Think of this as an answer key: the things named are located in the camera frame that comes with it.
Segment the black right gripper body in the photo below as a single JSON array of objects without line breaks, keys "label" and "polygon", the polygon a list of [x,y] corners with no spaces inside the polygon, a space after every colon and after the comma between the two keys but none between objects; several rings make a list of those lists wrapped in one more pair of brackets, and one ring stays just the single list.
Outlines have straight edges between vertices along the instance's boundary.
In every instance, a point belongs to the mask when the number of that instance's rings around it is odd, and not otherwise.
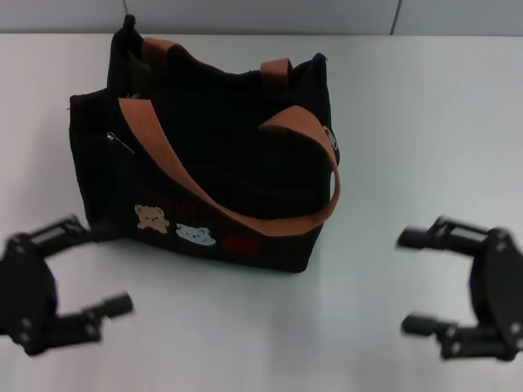
[{"label": "black right gripper body", "polygon": [[501,347],[495,357],[513,360],[522,351],[522,253],[505,229],[488,232],[469,287],[477,327]]}]

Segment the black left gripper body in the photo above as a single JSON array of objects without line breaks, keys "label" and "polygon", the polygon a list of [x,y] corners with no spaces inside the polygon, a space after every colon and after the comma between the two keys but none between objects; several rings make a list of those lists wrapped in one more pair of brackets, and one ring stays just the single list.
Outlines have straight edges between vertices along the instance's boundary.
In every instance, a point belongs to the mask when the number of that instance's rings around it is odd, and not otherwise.
[{"label": "black left gripper body", "polygon": [[55,279],[31,237],[10,237],[1,258],[1,334],[28,356],[41,354],[56,306]]}]

